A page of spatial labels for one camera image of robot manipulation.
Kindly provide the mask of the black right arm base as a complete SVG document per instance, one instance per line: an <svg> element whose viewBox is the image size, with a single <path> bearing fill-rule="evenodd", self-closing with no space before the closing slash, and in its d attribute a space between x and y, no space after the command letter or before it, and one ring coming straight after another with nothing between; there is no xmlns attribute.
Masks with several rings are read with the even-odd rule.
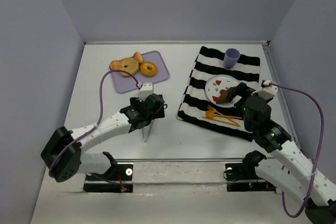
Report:
<svg viewBox="0 0 336 224"><path fill-rule="evenodd" d="M259 151L248 153L240 163L225 165L223 178L228 192L276 192L276 186L256 175L255 168L267 157Z"/></svg>

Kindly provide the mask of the brown chocolate croissant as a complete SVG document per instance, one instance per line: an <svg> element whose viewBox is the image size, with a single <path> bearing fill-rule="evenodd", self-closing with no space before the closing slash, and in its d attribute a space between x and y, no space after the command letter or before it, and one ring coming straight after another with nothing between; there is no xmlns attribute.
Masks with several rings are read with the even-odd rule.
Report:
<svg viewBox="0 0 336 224"><path fill-rule="evenodd" d="M225 103L230 103L233 100L233 87L227 89L227 90L222 90L220 93L220 96L218 97L216 104L225 104Z"/></svg>

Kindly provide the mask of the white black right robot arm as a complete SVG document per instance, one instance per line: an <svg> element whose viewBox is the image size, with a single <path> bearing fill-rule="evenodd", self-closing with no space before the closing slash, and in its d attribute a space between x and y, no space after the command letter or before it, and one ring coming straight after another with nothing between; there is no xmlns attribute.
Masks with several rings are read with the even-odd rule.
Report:
<svg viewBox="0 0 336 224"><path fill-rule="evenodd" d="M308 159L297 147L286 130L271 119L269 101L277 95L281 85L264 80L260 90L245 83L228 89L226 101L236 96L241 99L234 106L242 112L244 128L251 132L253 140L279 161L284 169L271 165L265 155L258 151L247 154L243 162L278 189L302 205L291 215L297 218L304 213L312 223L335 223L335 184L317 168L324 129L320 129L316 156Z"/></svg>

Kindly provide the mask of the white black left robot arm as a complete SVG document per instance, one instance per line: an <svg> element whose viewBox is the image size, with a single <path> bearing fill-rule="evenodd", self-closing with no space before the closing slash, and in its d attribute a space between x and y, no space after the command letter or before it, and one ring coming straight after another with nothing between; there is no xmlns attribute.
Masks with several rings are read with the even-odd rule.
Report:
<svg viewBox="0 0 336 224"><path fill-rule="evenodd" d="M129 106L97 124L73 130L64 126L57 128L41 152L49 176L61 183L76 173L106 173L116 164L113 157L107 152L101 153L98 156L103 160L99 162L85 152L113 137L143 129L153 120L164 118L166 107L163 95L153 93L143 101L130 98Z"/></svg>

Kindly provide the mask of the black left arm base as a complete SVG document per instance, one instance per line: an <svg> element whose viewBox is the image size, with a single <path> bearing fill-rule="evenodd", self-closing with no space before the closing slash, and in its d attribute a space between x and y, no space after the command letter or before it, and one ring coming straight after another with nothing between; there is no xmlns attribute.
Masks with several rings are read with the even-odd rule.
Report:
<svg viewBox="0 0 336 224"><path fill-rule="evenodd" d="M109 152L90 154L85 159L83 191L87 193L132 193L133 163L117 162Z"/></svg>

